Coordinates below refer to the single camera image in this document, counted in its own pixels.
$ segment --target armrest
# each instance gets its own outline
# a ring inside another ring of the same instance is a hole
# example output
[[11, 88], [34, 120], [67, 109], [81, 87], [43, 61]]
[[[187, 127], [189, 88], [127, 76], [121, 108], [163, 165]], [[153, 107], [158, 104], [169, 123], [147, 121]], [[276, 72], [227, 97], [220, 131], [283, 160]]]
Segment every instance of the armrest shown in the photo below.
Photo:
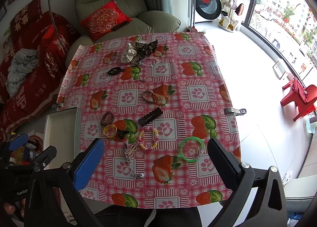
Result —
[[156, 33], [176, 32], [180, 26], [178, 18], [163, 11], [146, 11], [137, 18], [151, 26]]
[[72, 61], [79, 45], [83, 45], [83, 46], [90, 46], [93, 45], [93, 41], [90, 39], [89, 36], [81, 36], [79, 37], [73, 44], [72, 46], [69, 48], [66, 60], [65, 60], [65, 65], [66, 68], [68, 68], [70, 62]]

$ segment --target red plastic chair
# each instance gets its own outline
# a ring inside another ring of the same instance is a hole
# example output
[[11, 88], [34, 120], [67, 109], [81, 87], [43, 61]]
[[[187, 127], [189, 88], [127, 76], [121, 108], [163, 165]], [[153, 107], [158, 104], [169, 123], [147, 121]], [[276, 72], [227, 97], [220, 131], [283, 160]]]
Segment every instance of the red plastic chair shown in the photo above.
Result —
[[[293, 80], [291, 80], [287, 85], [283, 86], [282, 89], [285, 90], [292, 86]], [[304, 89], [307, 91], [307, 102], [305, 103], [299, 94], [295, 91], [291, 90], [289, 93], [281, 100], [281, 106], [285, 106], [289, 104], [290, 102], [295, 102], [295, 105], [298, 107], [299, 113], [298, 115], [293, 119], [296, 121], [301, 116], [305, 116], [312, 111], [316, 110], [316, 107], [314, 103], [317, 101], [317, 87], [314, 85], [310, 85], [307, 88]]]

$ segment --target green leather armchair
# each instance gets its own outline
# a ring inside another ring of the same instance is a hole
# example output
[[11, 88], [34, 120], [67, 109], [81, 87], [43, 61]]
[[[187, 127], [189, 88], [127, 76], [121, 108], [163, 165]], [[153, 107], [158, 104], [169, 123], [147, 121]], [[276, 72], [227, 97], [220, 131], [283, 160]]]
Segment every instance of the green leather armchair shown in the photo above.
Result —
[[[80, 22], [91, 13], [101, 8], [111, 0], [74, 0], [77, 20]], [[79, 45], [89, 46], [114, 38], [141, 35], [146, 33], [176, 32], [180, 26], [180, 20], [171, 14], [162, 11], [148, 11], [144, 0], [114, 0], [121, 11], [133, 20], [115, 32], [110, 32], [95, 42], [84, 35], [70, 47], [66, 66], [68, 66], [75, 55]]]

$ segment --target gray blanket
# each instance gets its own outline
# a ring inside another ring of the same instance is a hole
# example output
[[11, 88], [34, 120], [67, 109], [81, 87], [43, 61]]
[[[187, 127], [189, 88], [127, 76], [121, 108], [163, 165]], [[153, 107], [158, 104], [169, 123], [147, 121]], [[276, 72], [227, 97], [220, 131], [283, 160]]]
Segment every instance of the gray blanket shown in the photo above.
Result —
[[8, 69], [8, 79], [6, 82], [7, 91], [10, 98], [15, 96], [27, 76], [37, 67], [39, 63], [38, 54], [35, 50], [20, 49], [13, 56], [11, 66]]

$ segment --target black pants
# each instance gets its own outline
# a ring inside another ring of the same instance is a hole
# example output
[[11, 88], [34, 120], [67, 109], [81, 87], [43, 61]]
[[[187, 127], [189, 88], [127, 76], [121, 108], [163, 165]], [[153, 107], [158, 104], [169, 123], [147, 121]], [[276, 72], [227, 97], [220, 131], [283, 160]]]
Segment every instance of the black pants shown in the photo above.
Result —
[[[152, 209], [112, 205], [96, 213], [105, 227], [143, 227]], [[202, 227], [197, 207], [157, 209], [149, 227]]]

